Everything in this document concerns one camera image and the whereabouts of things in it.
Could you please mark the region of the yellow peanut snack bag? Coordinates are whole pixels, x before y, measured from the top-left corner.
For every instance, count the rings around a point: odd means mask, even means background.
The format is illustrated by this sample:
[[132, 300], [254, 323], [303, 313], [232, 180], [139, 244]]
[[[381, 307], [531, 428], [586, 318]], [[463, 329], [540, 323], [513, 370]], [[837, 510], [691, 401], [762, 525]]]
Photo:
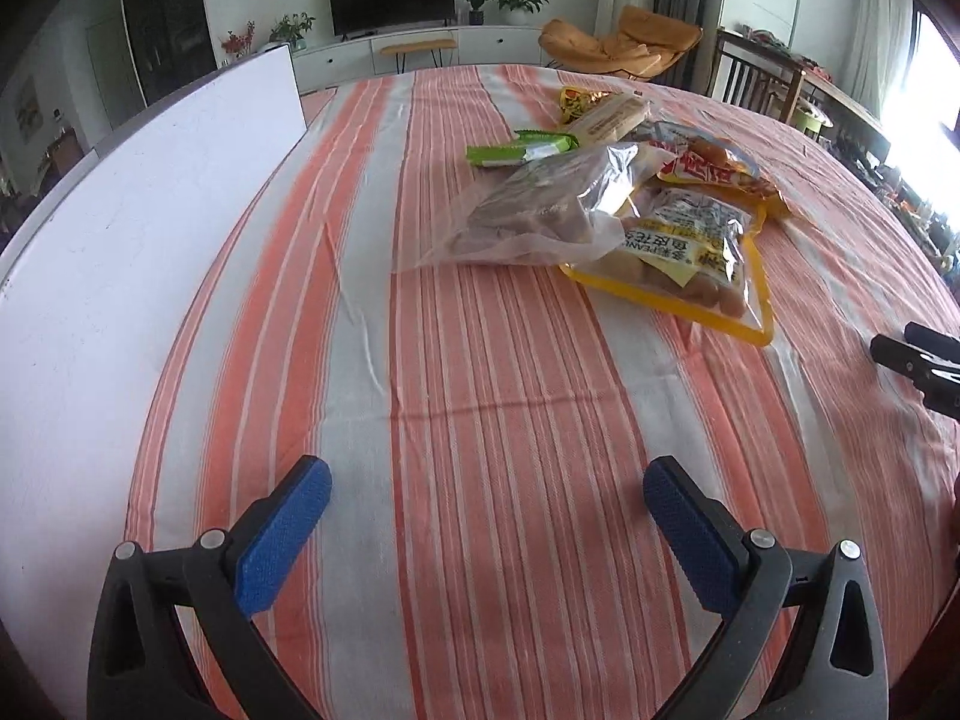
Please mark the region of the yellow peanut snack bag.
[[594, 262], [563, 266], [568, 278], [754, 346], [771, 343], [775, 321], [757, 245], [765, 199], [711, 185], [641, 188], [615, 218], [623, 242]]

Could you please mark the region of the yellow red chicken feet bag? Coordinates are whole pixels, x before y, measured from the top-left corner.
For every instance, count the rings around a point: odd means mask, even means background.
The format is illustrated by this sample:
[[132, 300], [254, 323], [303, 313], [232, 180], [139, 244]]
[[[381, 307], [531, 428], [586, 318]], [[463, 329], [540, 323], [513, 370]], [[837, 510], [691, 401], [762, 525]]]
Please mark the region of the yellow red chicken feet bag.
[[688, 140], [677, 149], [675, 158], [659, 169], [658, 179], [669, 187], [703, 190], [743, 208], [763, 208], [766, 215], [777, 220], [791, 216], [775, 184], [750, 171], [729, 149], [704, 138]]

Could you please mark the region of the long cream biscuit pack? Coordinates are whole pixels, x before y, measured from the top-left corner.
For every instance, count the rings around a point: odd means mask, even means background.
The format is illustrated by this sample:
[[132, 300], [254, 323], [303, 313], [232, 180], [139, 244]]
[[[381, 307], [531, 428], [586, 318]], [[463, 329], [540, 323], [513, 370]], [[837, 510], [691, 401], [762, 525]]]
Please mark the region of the long cream biscuit pack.
[[571, 122], [566, 133], [579, 148], [619, 142], [646, 121], [651, 103], [639, 94], [610, 94]]

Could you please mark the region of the clear bag brown snacks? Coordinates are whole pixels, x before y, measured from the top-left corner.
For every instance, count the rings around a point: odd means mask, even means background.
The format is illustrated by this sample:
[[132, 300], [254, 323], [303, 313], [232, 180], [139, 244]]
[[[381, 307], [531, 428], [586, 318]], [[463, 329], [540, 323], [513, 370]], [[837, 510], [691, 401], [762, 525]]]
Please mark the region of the clear bag brown snacks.
[[667, 149], [619, 142], [480, 177], [415, 213], [400, 232], [395, 270], [595, 262], [625, 242], [633, 195], [670, 161]]

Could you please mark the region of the green wafer snack pack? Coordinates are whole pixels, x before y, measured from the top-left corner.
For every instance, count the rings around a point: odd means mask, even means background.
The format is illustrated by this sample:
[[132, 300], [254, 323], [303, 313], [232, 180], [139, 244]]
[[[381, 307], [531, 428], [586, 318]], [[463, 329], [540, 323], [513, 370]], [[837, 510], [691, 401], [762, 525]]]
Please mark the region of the green wafer snack pack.
[[516, 130], [514, 138], [498, 145], [469, 146], [467, 163], [473, 167], [514, 167], [568, 153], [578, 148], [573, 135], [546, 130]]

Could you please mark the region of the orange dried meat bag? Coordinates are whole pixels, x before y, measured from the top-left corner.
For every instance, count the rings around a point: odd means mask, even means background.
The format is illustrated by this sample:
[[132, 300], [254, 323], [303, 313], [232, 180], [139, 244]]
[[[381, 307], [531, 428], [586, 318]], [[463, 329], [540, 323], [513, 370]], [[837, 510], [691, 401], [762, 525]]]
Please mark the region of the orange dried meat bag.
[[633, 127], [625, 135], [629, 142], [651, 143], [656, 148], [663, 148], [670, 153], [685, 153], [689, 149], [694, 149], [698, 153], [719, 154], [721, 158], [726, 156], [726, 146], [718, 138], [703, 132], [699, 128], [690, 127], [690, 125], [679, 124], [679, 122], [663, 121], [654, 119], [654, 121], [644, 121]]

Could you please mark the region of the dark wooden dining chair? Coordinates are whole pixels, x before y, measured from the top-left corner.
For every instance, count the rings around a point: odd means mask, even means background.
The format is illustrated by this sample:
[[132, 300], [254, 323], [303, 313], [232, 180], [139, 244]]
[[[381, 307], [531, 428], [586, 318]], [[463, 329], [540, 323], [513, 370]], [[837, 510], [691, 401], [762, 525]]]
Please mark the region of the dark wooden dining chair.
[[789, 124], [805, 80], [804, 65], [781, 50], [729, 29], [716, 31], [711, 98]]

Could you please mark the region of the white cardboard box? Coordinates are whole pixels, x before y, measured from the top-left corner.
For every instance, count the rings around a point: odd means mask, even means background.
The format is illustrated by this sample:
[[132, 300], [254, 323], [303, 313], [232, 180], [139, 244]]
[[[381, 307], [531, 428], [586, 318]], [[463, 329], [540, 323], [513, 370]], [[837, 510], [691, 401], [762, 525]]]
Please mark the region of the white cardboard box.
[[290, 54], [147, 107], [2, 255], [2, 622], [53, 710], [82, 717], [89, 644], [140, 439], [208, 268], [306, 130]]

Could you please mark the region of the orange lounge chair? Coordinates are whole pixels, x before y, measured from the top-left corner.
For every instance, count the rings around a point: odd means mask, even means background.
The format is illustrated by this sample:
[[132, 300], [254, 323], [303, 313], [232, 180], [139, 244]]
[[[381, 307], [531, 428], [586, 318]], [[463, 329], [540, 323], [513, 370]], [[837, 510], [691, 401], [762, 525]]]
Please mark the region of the orange lounge chair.
[[697, 25], [626, 5], [607, 36], [590, 36], [568, 21], [551, 20], [540, 31], [539, 44], [566, 70], [647, 82], [677, 65], [702, 37]]

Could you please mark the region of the small yellow snack bag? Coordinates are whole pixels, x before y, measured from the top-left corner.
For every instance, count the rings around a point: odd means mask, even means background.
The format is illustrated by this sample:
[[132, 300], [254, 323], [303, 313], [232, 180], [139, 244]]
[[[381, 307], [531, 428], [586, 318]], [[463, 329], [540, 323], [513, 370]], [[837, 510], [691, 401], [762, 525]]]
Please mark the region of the small yellow snack bag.
[[581, 119], [586, 112], [594, 109], [612, 93], [607, 89], [590, 91], [577, 86], [563, 86], [558, 94], [558, 109], [560, 109], [560, 124], [569, 125]]

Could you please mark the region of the small potted plant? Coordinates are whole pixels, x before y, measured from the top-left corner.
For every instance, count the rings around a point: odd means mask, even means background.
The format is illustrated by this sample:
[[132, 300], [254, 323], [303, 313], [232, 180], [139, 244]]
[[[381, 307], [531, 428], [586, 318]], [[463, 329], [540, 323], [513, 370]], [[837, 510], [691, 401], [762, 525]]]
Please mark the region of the small potted plant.
[[467, 5], [467, 23], [470, 26], [482, 26], [485, 23], [483, 8], [487, 0], [464, 0]]

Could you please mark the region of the white tv cabinet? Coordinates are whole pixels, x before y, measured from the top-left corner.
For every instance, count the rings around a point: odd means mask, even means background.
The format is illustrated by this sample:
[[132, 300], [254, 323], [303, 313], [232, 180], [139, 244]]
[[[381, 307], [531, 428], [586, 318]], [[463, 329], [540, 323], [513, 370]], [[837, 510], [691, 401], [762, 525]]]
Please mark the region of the white tv cabinet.
[[410, 70], [459, 65], [547, 65], [537, 26], [409, 29], [291, 54], [299, 93]]

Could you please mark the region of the green plant by vase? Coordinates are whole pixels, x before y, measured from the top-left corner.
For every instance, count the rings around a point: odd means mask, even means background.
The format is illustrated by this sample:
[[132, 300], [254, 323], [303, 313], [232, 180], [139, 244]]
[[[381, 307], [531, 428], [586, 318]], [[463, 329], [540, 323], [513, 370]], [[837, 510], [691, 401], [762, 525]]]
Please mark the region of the green plant by vase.
[[302, 50], [306, 47], [306, 36], [313, 31], [315, 22], [316, 18], [307, 11], [283, 15], [270, 31], [268, 41], [286, 44], [291, 50]]

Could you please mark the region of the black display cabinet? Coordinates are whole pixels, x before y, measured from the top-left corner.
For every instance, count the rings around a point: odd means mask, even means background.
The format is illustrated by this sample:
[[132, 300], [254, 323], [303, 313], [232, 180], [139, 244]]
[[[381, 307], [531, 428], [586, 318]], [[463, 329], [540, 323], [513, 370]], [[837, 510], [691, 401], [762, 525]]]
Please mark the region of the black display cabinet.
[[122, 0], [145, 104], [217, 70], [203, 0]]

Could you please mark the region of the framed wall painting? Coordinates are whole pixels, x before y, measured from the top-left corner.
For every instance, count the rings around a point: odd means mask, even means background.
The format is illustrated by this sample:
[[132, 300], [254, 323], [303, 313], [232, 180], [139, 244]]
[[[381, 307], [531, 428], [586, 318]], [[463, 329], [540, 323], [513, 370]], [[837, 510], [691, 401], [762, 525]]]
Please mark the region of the framed wall painting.
[[43, 128], [43, 108], [39, 104], [36, 83], [28, 76], [14, 96], [14, 120], [20, 132], [21, 142], [29, 143], [32, 137]]

